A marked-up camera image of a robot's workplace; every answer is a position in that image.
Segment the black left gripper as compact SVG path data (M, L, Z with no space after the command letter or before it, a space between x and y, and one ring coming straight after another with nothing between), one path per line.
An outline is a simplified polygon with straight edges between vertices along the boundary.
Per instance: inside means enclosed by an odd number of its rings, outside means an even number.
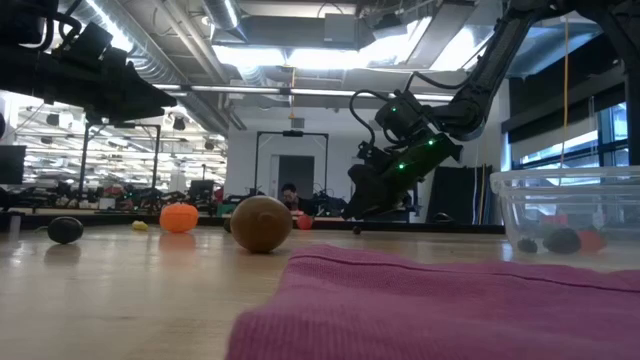
M127 53L119 48L102 50L58 47L42 58L42 96L92 108L91 126L137 126L140 120L160 116L177 100L142 79Z

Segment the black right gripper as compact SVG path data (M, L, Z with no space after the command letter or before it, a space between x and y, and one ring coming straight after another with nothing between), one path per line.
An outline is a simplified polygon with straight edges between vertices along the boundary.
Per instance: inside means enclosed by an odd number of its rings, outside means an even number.
M366 164L353 165L348 176L355 185L351 200L342 211L343 219L362 219L394 211L404 205L404 198L420 179L448 158L459 162L462 145L439 133L419 140L394 158L378 175Z

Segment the brown toy kiwi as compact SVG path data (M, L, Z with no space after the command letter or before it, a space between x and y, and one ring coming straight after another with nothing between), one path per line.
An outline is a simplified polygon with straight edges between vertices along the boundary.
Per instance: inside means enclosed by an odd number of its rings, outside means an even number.
M244 249L251 253L269 253L287 239L293 219L278 199L253 196L235 208L230 228L234 240Z

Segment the orange toy fruit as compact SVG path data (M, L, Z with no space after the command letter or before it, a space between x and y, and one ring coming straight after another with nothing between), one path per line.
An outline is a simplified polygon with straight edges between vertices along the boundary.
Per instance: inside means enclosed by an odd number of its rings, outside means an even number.
M165 206L159 217L159 224L165 231L185 233L193 230L198 223L199 213L189 204L175 203Z

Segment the clear plastic tupperware container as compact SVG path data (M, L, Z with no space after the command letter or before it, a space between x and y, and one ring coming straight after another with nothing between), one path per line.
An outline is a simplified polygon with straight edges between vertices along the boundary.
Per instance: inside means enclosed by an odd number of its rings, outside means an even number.
M514 251L538 261L600 262L606 268L640 268L640 166L513 170L494 173L507 239ZM597 230L607 246L597 253L557 254L543 246L549 232ZM536 254L520 252L529 238Z

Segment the person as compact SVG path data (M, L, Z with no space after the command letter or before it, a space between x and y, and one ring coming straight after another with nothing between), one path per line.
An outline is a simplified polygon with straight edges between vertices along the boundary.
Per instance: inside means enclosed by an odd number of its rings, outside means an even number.
M293 183L285 183L281 187L283 203L292 212L301 212L308 216L316 214L316 205L311 199L302 198Z

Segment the black panel board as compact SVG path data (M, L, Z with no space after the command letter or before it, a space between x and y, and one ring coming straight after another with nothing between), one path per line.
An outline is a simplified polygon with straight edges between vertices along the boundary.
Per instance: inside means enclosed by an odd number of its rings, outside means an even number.
M489 177L491 165L472 167L438 167L434 171L427 209L427 223L439 212L455 219L453 223L489 225L494 223L494 196Z

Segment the distant workbench equipment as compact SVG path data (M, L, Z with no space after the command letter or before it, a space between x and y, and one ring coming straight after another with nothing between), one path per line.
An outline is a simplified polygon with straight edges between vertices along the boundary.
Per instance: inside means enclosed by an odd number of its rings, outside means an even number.
M131 184L111 184L79 191L68 182L54 187L28 187L3 194L0 206L39 209L90 209L98 212L159 213L173 204L195 206L213 213L224 200L224 187L213 180L192 180L185 191L165 192L159 187L137 188Z

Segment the long ceiling light strip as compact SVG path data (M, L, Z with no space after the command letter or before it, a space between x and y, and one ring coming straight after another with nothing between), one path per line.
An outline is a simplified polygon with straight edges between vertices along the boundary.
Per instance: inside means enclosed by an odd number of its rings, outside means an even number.
M186 85L186 84L153 84L154 87L171 93L211 92L228 94L252 95L282 95L282 96L325 96L350 98L356 91L324 90L282 87L249 87L231 85ZM419 94L414 93L418 101L446 103L453 99L449 94Z

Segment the purple folded cloth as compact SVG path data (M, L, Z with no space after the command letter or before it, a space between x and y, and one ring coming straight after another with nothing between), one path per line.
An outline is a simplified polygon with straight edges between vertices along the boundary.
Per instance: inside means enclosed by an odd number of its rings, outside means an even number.
M297 250L226 360L640 360L640 270Z

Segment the dark monitor screen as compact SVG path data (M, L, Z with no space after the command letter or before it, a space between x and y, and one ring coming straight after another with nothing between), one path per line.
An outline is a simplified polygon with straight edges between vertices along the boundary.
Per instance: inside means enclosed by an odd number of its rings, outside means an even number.
M0 145L0 185L23 183L25 156L23 145Z

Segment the black gantry frame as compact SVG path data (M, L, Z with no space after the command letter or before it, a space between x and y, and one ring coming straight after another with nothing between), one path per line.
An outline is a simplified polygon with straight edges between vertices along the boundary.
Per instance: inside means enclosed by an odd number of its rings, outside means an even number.
M325 189L328 180L329 135L301 130L258 131L255 138L252 188L281 197L292 183L305 198Z
M86 124L80 154L78 200L93 187L116 183L158 192L160 146L160 125Z

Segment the large silver spiral duct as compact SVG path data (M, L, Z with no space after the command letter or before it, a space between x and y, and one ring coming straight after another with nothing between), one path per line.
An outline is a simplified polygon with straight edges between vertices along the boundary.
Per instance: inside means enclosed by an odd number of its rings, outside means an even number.
M147 82L165 85L186 83L186 76L118 0L83 0L75 14L82 22L94 22L103 27L114 36L113 40L122 35L132 45L129 60ZM228 122L199 95L190 93L179 97L177 102L204 130L227 135Z

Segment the black aluminium table frame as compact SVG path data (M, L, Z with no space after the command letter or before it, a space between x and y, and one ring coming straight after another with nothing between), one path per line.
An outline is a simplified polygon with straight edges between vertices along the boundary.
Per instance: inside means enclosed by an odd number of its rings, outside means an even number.
M11 219L18 217L22 229L36 229L48 225L57 217L64 214L25 214L22 212L0 212L0 231L8 230ZM131 225L134 221L143 221L148 225L158 225L159 216L136 214L70 214L84 226ZM424 232L424 233L463 233L463 234L495 234L504 235L502 225L468 225L456 223L393 223L393 222L357 222L316 218L312 223L312 230L344 230L350 231L354 227L362 231L383 232Z

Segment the silver ventilation duct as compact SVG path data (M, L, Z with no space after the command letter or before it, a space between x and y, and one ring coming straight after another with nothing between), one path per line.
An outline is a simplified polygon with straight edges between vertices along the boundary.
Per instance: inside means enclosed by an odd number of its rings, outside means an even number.
M246 42L241 27L241 8L236 0L202 0L205 13L216 30L223 30Z

